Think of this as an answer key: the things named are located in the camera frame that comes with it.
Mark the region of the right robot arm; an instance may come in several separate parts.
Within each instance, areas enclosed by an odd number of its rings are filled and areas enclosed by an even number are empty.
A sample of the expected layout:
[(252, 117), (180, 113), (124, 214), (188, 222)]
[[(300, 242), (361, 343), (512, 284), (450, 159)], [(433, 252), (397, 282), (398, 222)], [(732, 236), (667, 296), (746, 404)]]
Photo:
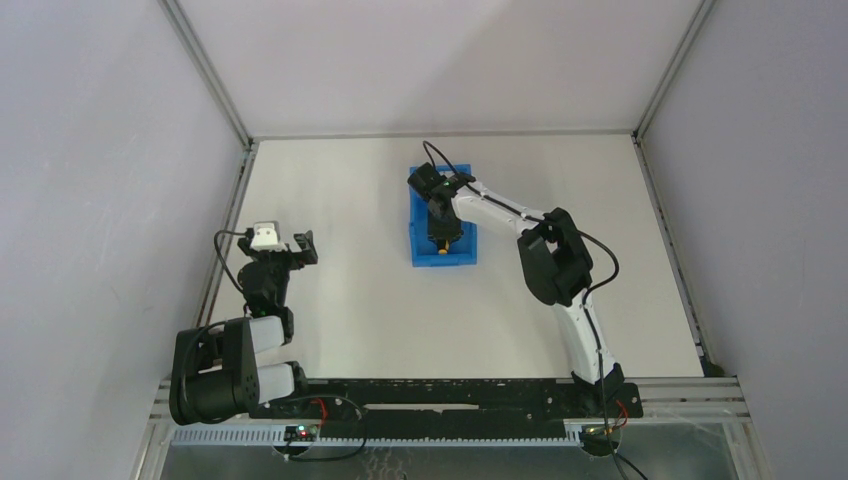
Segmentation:
[(429, 164), (410, 175), (409, 187), (439, 220), (473, 223), (516, 240), (522, 275), (532, 296), (553, 309), (569, 355), (571, 376), (584, 401), (599, 410), (624, 383), (594, 311), (594, 266), (571, 215), (542, 212), (508, 200), (463, 172), (445, 176)]

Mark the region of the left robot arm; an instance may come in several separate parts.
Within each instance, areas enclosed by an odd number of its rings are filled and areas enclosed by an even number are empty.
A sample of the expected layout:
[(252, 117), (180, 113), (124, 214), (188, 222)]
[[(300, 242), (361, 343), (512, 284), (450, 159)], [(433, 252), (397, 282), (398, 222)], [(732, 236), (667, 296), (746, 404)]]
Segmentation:
[(260, 353), (286, 346), (294, 315), (286, 305), (292, 272), (318, 261), (312, 231), (296, 233), (291, 250), (268, 226), (236, 236), (249, 261), (228, 276), (242, 294), (242, 317), (176, 336), (169, 410), (179, 425), (222, 423), (239, 414), (259, 415), (274, 401), (299, 400), (307, 390), (296, 361), (261, 366)]

